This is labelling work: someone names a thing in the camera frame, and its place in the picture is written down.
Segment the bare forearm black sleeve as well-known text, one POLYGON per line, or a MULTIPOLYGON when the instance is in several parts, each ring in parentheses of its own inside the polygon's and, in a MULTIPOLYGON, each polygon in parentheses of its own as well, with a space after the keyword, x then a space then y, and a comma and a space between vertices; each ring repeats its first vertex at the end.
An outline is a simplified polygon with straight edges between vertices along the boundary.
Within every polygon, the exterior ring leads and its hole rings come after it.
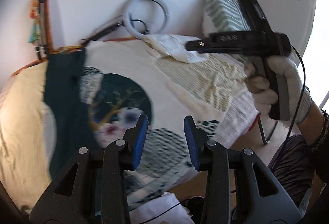
POLYGON ((297 127, 300 134, 296 137, 306 146, 308 152, 315 154, 328 137, 328 114, 311 101, 309 112, 297 127))

